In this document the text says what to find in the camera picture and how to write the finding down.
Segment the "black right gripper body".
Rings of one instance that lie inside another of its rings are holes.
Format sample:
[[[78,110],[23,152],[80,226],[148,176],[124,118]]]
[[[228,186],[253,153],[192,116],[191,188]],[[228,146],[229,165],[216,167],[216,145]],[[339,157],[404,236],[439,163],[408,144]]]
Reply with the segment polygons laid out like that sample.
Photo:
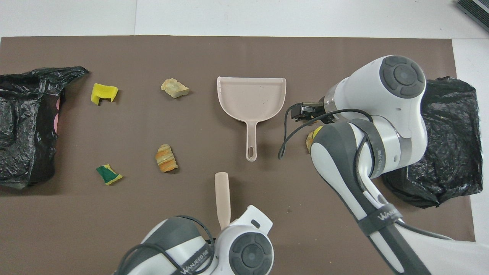
[[[313,118],[319,117],[320,115],[324,115],[327,113],[324,107],[324,101],[320,100],[316,103],[307,103],[306,104],[306,113],[307,120],[312,120]],[[334,123],[335,117],[333,115],[324,117],[321,119],[323,123]]]

